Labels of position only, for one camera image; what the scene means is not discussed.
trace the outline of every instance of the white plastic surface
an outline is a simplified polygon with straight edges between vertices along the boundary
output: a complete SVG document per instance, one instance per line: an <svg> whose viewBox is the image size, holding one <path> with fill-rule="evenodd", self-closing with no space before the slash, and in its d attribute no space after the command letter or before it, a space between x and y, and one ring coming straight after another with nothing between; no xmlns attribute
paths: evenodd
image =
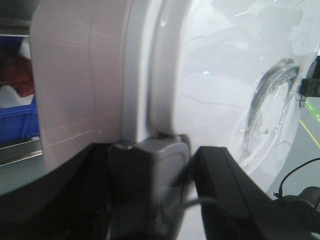
<svg viewBox="0 0 320 240"><path fill-rule="evenodd" d="M30 44L47 171L121 138L131 0L40 1Z"/></svg>
<svg viewBox="0 0 320 240"><path fill-rule="evenodd" d="M306 76L319 49L319 11L317 0L167 0L152 60L152 126L186 135L193 153L199 146L227 147L240 161L261 79L282 60L300 67L298 83ZM263 104L271 110L262 110L262 123L287 112L273 144L259 164L242 166L265 191L287 158L301 114L298 94L281 100L286 91Z"/></svg>

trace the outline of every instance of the black mechanical part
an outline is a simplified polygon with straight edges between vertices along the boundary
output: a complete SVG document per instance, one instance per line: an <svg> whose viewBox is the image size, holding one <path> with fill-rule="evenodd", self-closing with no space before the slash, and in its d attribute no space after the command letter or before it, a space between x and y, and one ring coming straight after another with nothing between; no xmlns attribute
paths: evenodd
<svg viewBox="0 0 320 240"><path fill-rule="evenodd" d="M301 95L300 102L299 102L300 108L304 108L306 105L307 97L314 97L315 89L316 88L319 89L319 86L317 86L316 82L305 81L305 80L317 79L317 76L319 75L319 71L320 71L320 65L318 64L318 61L319 61L319 56L311 64L306 74L306 78L302 80L300 90L299 90L299 93Z"/></svg>
<svg viewBox="0 0 320 240"><path fill-rule="evenodd" d="M308 78L301 82L300 94L305 97L320 98L320 79Z"/></svg>
<svg viewBox="0 0 320 240"><path fill-rule="evenodd" d="M186 195L189 160L188 146L175 139L150 138L111 147L109 164L116 201L111 239L166 239Z"/></svg>
<svg viewBox="0 0 320 240"><path fill-rule="evenodd" d="M310 186L298 196L287 195L275 202L306 230L320 234L320 188Z"/></svg>
<svg viewBox="0 0 320 240"><path fill-rule="evenodd" d="M247 176L226 148L200 147L195 158L195 184L199 198L214 198L233 218L234 231L215 209L201 207L208 240L311 240L304 230Z"/></svg>
<svg viewBox="0 0 320 240"><path fill-rule="evenodd" d="M105 240L113 207L109 144L90 144L40 179L0 196L2 240Z"/></svg>

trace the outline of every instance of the white panel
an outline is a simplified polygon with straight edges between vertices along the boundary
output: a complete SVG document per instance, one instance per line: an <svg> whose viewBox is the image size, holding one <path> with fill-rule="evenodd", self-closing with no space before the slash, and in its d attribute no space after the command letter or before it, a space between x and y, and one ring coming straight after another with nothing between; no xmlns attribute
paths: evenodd
<svg viewBox="0 0 320 240"><path fill-rule="evenodd" d="M129 0L44 0L30 29L46 170L121 137Z"/></svg>

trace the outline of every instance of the metal shelf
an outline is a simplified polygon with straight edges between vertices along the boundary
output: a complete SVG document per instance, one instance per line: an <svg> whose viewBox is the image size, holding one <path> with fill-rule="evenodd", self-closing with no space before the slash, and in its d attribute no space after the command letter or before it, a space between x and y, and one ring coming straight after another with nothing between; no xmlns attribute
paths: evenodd
<svg viewBox="0 0 320 240"><path fill-rule="evenodd" d="M1 0L0 36L29 36L32 15L40 0Z"/></svg>

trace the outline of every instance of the black cable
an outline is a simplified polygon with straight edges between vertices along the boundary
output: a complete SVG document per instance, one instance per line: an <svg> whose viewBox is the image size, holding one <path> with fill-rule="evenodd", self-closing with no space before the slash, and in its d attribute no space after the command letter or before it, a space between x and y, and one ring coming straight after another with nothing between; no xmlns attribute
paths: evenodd
<svg viewBox="0 0 320 240"><path fill-rule="evenodd" d="M222 206L219 205L219 203L216 201L215 198L212 197L200 197L198 199L190 200L182 204L176 212L176 217L174 218L174 222L171 224L171 228L169 230L169 240L173 240L175 238L174 233L175 233L175 228L179 224L181 218L183 217L184 211L192 207L194 205L200 204L201 206L203 205L209 205L214 208L214 211L220 215L228 224L229 227L231 227L238 235L239 239L240 236L243 235L243 231L238 227L238 224L232 219L232 217L223 209Z"/></svg>
<svg viewBox="0 0 320 240"><path fill-rule="evenodd" d="M278 193L273 193L273 195L274 195L275 197L277 197L278 199L281 199L281 198L283 197L283 184L284 184L284 182L287 180L287 178L288 178L291 174L293 174L295 171L303 168L304 166L306 166L306 165L308 165L308 164L311 164L311 163L313 163L313 162L315 162L315 161L319 161L319 160L320 160L320 157L315 158L315 159L312 159L312 160L307 161L307 162L305 162L304 164L296 167L296 168L293 169L291 172L289 172L289 173L282 179L282 181L281 181L281 183L280 183L280 186L279 186L279 192L278 192ZM317 207L317 206L319 205L319 203L320 203L320 198L318 199L317 204L316 204L315 206Z"/></svg>

